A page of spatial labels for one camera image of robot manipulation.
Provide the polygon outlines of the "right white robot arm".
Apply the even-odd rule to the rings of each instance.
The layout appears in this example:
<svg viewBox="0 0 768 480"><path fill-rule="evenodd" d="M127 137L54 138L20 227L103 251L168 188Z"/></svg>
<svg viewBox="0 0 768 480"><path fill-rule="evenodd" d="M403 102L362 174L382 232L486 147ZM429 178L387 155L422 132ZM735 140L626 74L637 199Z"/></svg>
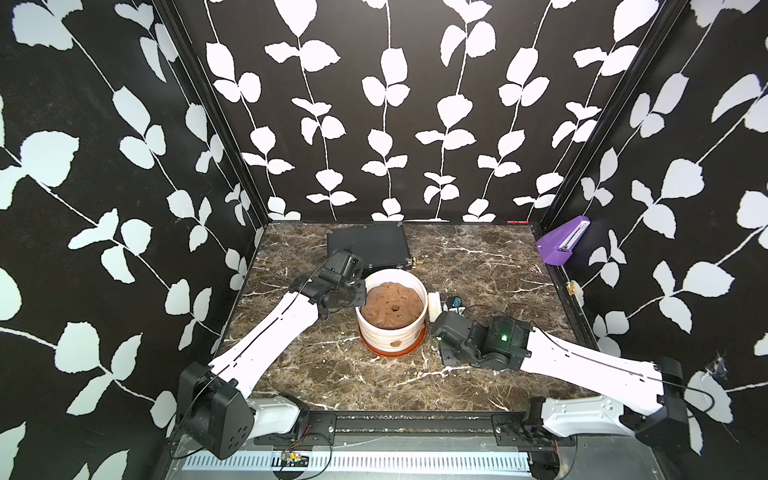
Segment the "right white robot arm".
<svg viewBox="0 0 768 480"><path fill-rule="evenodd" d="M556 338L506 316L488 324L444 311L430 327L447 366L467 365L552 377L591 391L570 400L535 397L514 426L528 436L633 437L664 452L690 445L685 387L678 362L640 362Z"/></svg>

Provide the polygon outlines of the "white ceramic pot with mud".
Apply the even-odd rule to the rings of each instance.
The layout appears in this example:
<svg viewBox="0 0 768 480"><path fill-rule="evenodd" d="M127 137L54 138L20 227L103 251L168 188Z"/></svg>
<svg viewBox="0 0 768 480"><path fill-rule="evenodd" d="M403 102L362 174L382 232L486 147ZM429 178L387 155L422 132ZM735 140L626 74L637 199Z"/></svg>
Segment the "white ceramic pot with mud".
<svg viewBox="0 0 768 480"><path fill-rule="evenodd" d="M413 274L385 269L365 279L366 303L355 309L364 345L384 357L400 357L426 337L428 293Z"/></svg>

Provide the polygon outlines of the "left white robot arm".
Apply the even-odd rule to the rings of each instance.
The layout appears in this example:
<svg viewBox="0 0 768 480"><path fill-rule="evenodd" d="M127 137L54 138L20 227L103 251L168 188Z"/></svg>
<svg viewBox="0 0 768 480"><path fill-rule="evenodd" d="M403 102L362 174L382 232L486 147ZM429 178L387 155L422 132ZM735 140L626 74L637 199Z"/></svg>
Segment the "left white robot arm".
<svg viewBox="0 0 768 480"><path fill-rule="evenodd" d="M277 395L252 400L257 383L285 349L322 315L365 304L363 261L347 249L296 278L277 306L235 346L207 364L191 363L179 378L176 426L220 460L248 440L299 435L308 407Z"/></svg>

